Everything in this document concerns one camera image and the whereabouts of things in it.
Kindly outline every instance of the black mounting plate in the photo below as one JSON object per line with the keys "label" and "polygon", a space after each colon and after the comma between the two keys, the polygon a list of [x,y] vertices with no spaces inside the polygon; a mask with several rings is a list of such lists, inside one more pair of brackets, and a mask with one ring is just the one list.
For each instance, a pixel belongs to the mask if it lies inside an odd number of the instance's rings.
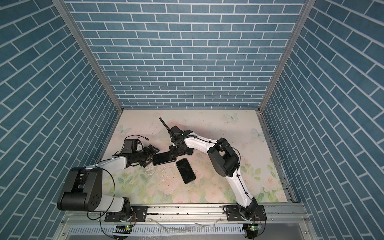
{"label": "black mounting plate", "polygon": [[[263,205],[258,205],[259,207],[255,210],[255,215],[260,217],[260,221],[266,221],[265,218],[265,210]],[[224,206],[225,215],[227,216],[228,222],[237,222],[237,221],[245,221],[239,213],[239,207],[237,205],[225,205]]]}
{"label": "black mounting plate", "polygon": [[[145,218],[147,217],[147,206],[131,206],[133,209],[133,212],[136,213],[136,222],[144,222]],[[105,216],[105,222],[119,222],[121,223],[120,219],[125,217],[125,213],[122,212],[108,212]]]}

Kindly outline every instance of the black smartphone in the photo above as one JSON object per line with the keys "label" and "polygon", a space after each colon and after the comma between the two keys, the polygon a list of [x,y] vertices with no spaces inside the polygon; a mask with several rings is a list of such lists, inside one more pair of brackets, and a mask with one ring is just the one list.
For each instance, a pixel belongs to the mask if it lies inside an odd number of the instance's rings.
{"label": "black smartphone", "polygon": [[176,158],[171,157],[169,151],[155,154],[152,157],[152,164],[154,166],[170,162],[176,162]]}
{"label": "black smartphone", "polygon": [[189,162],[186,158],[177,161],[176,166],[179,169],[180,175],[183,178],[185,184],[190,183],[191,181],[196,179],[191,165],[189,165]]}

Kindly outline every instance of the brick pattern wallpaper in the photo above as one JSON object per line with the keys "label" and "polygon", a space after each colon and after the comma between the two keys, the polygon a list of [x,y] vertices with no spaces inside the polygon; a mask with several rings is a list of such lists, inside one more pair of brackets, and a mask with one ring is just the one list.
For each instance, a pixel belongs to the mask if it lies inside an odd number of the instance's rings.
{"label": "brick pattern wallpaper", "polygon": [[50,239],[117,111],[50,0],[0,0],[0,239]]}
{"label": "brick pattern wallpaper", "polygon": [[257,108],[303,2],[66,1],[126,109]]}
{"label": "brick pattern wallpaper", "polygon": [[265,109],[320,239],[384,239],[383,13],[317,0]]}

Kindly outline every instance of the metal corner post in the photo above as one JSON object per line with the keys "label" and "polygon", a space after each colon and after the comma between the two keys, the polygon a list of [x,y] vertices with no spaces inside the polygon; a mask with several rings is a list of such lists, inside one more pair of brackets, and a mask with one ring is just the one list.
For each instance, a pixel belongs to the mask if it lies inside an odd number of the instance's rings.
{"label": "metal corner post", "polygon": [[262,99],[262,102],[260,103],[259,111],[262,113],[271,94],[273,89],[275,88],[275,85],[283,71],[283,68],[285,64],[287,63],[288,57],[292,52],[293,47],[295,46],[296,40],[299,38],[299,34],[301,33],[301,30],[303,29],[304,23],[306,22],[309,13],[312,10],[312,7],[314,5],[316,0],[306,0],[306,2],[303,5],[303,8],[300,11],[300,15],[297,19],[297,22],[292,30],[291,36],[288,40],[287,45],[284,48],[283,54],[281,55],[279,64],[277,65],[275,72],[272,75],[271,81],[266,89],[265,95]]}
{"label": "metal corner post", "polygon": [[98,76],[101,84],[104,86],[109,97],[112,99],[112,102],[115,104],[119,113],[121,113],[123,108],[122,108],[119,100],[117,99],[115,93],[113,92],[107,78],[105,77],[99,63],[97,62],[91,49],[89,48],[88,43],[85,41],[78,25],[76,24],[76,22],[72,16],[72,14],[70,13],[67,5],[65,4],[64,0],[52,0],[52,2],[55,5],[57,11],[60,13],[61,17],[63,18],[65,24],[67,25],[67,27],[71,31],[73,37],[75,38],[76,42],[80,46],[81,50],[83,51],[85,57],[89,61],[89,64],[91,65],[91,67],[95,71],[96,75]]}

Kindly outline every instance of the floral pattern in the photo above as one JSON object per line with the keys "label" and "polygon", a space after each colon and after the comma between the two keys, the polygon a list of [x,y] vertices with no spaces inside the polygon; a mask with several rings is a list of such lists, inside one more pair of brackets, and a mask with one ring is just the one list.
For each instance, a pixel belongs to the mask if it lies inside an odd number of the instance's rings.
{"label": "floral pattern", "polygon": [[[268,146],[260,137],[262,131],[255,111],[124,111],[104,159],[121,148],[127,132],[148,137],[149,142],[142,140],[145,146],[152,144],[161,152],[168,151],[168,146],[171,145],[169,134],[158,120],[159,117],[170,127],[176,125],[179,129],[189,129],[204,137],[227,139],[241,153],[240,171],[250,193],[257,201],[287,201]],[[180,156],[177,159],[184,157],[188,159],[196,175],[193,182],[184,184],[175,163],[158,166],[150,164],[146,168],[129,167],[113,173],[116,196],[129,197],[133,204],[236,202],[229,183],[215,172],[206,154],[195,150],[192,156]],[[113,194],[114,188],[110,177],[104,179],[103,191]]]}

